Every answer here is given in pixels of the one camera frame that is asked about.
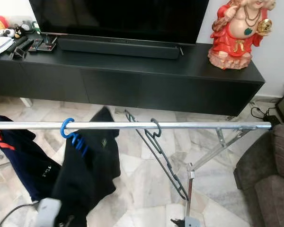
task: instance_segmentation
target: white wall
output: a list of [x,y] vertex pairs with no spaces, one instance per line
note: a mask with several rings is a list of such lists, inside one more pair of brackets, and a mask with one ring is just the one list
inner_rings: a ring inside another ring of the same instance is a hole
[[[261,96],[284,95],[284,0],[276,0],[276,8],[269,12],[273,21],[273,32],[265,37],[261,46],[253,48],[253,61],[266,84],[259,91]],[[219,7],[228,0],[210,0],[198,37],[199,43],[211,44],[212,23]],[[28,0],[0,0],[0,15],[34,16]]]

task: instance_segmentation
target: blue clothes hanger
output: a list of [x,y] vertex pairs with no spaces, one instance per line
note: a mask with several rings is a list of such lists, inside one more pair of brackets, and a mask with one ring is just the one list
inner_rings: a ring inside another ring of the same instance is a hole
[[83,137],[81,137],[78,133],[75,133],[75,132],[72,132],[72,133],[70,133],[70,134],[68,134],[68,135],[66,135],[65,133],[64,133],[64,129],[65,129],[65,127],[66,127],[66,125],[69,123],[69,122],[74,122],[75,120],[73,119],[73,118],[68,118],[68,119],[66,119],[65,121],[63,121],[63,124],[62,124],[62,126],[61,126],[61,128],[60,128],[60,134],[64,137],[64,138],[66,138],[66,139],[69,139],[69,138],[71,138],[72,137],[72,140],[71,140],[71,144],[76,148],[76,150],[82,150],[82,148],[84,147],[84,150],[83,150],[83,152],[82,152],[82,157],[84,157],[85,156],[85,154],[86,154],[86,152],[87,152],[87,150],[88,150],[88,146],[87,145],[85,145],[85,140],[84,140],[84,138]]

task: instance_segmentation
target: gold ingot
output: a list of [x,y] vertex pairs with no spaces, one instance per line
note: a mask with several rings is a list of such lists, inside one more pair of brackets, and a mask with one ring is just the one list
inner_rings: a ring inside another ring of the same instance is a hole
[[257,31],[259,33],[268,34],[271,32],[271,27],[273,26],[273,22],[270,19],[262,20],[258,26]]

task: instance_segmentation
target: white cabinet leg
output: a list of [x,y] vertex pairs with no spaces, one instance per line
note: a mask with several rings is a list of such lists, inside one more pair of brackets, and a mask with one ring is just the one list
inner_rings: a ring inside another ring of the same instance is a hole
[[20,98],[26,107],[32,107],[33,103],[29,98]]

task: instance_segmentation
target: marble floor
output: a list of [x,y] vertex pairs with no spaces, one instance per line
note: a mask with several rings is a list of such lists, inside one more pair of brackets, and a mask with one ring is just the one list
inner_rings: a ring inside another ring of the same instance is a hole
[[[0,97],[0,114],[14,121],[89,121],[100,105],[32,100],[25,107],[18,98]],[[128,108],[139,121],[151,118],[159,122],[257,122],[250,115],[253,105],[266,110],[273,103],[249,104],[235,118],[220,115],[179,113]],[[127,122],[124,107],[109,106],[114,120]],[[62,164],[65,139],[58,130],[32,130],[35,142],[46,154]],[[190,215],[203,227],[253,226],[244,197],[237,189],[233,170],[237,161],[264,131],[252,131],[196,172]],[[183,201],[135,130],[121,130],[116,139],[121,176],[114,180],[117,190],[105,197],[87,216],[90,227],[173,227],[171,218],[184,217]],[[218,143],[213,130],[163,130],[159,139],[183,185],[187,185],[187,163],[194,163]],[[13,169],[0,169],[0,220],[15,206],[30,203],[30,197]],[[7,219],[5,226],[33,226],[36,211],[22,209]]]

